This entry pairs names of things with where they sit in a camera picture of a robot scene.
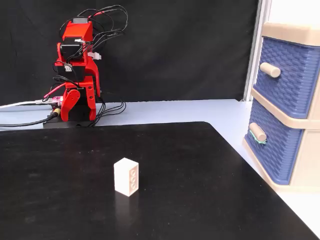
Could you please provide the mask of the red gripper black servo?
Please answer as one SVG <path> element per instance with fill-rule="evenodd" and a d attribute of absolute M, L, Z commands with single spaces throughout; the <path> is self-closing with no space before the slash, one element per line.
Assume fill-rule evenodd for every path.
<path fill-rule="evenodd" d="M 69 120 L 69 112 L 79 99 L 87 101 L 89 120 L 96 118 L 96 98 L 100 96 L 99 70 L 93 58 L 88 55 L 59 55 L 54 62 L 57 71 L 55 79 L 65 86 L 60 116 L 63 122 Z"/>

